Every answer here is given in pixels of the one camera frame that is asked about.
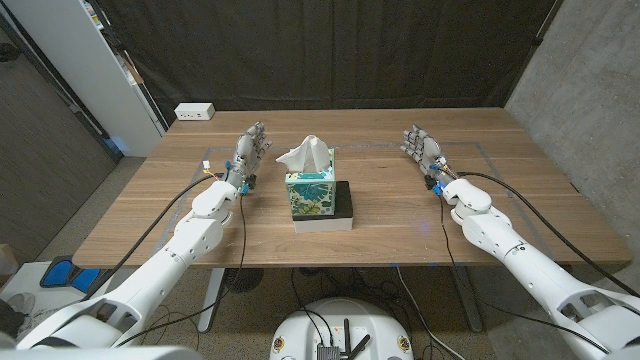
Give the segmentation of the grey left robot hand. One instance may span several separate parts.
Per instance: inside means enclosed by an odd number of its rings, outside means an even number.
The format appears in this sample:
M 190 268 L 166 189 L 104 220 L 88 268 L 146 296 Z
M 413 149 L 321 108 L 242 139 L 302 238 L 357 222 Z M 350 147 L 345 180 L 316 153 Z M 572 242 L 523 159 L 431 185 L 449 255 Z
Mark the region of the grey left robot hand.
M 266 141 L 263 122 L 256 122 L 249 127 L 237 141 L 224 180 L 243 193 L 253 190 L 261 159 L 271 145 L 271 141 Z

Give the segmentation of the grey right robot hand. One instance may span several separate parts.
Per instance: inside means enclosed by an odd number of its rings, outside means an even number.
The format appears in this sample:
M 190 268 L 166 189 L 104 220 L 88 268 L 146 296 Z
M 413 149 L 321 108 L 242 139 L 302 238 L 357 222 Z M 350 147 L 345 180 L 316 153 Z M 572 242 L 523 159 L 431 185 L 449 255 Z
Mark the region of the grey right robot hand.
M 404 143 L 400 149 L 411 157 L 424 175 L 425 186 L 440 194 L 457 179 L 448 167 L 446 157 L 437 140 L 417 125 L 403 132 Z

